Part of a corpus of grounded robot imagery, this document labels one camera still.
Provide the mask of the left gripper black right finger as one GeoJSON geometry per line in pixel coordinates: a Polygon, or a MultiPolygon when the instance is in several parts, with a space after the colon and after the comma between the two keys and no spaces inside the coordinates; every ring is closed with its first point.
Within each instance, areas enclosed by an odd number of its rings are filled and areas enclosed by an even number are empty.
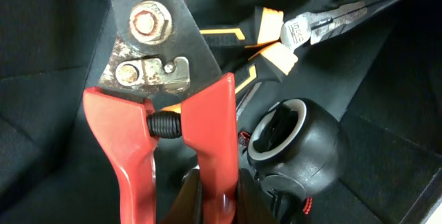
{"type": "Polygon", "coordinates": [[[260,196],[260,189],[247,169],[239,169],[237,224],[276,224],[276,219],[260,196]]]}

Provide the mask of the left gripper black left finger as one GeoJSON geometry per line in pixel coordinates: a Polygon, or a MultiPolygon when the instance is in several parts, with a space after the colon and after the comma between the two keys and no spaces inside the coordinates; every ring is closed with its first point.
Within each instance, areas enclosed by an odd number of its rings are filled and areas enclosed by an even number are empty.
{"type": "Polygon", "coordinates": [[[201,224],[202,185],[200,171],[192,169],[173,202],[168,214],[160,224],[201,224]]]}

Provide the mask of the black tape measure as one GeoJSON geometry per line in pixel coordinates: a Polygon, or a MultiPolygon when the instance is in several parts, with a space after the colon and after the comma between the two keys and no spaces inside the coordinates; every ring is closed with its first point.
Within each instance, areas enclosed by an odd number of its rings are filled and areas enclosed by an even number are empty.
{"type": "Polygon", "coordinates": [[[272,198],[279,223],[304,221],[312,198],[330,188],[347,164],[349,141],[339,121],[307,98],[273,105],[253,130],[247,160],[272,198]]]}

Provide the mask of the red handled pruning shears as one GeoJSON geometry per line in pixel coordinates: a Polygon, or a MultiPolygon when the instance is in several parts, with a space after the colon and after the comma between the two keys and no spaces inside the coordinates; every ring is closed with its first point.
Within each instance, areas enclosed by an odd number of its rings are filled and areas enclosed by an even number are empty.
{"type": "Polygon", "coordinates": [[[87,123],[119,186],[122,223],[156,223],[154,152],[182,138],[196,152],[202,223],[233,223],[239,179],[235,79],[222,74],[185,0],[111,0],[117,35],[87,123]]]}

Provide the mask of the black orange needle-nose pliers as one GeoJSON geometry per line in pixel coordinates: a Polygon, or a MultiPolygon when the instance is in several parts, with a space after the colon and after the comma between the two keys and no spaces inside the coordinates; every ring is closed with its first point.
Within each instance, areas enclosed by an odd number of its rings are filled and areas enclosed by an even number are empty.
{"type": "Polygon", "coordinates": [[[241,115],[262,83],[284,80],[298,61],[296,49],[346,33],[399,1],[342,0],[288,20],[282,11],[262,7],[236,26],[203,28],[200,32],[210,47],[259,48],[235,72],[236,113],[241,115]]]}

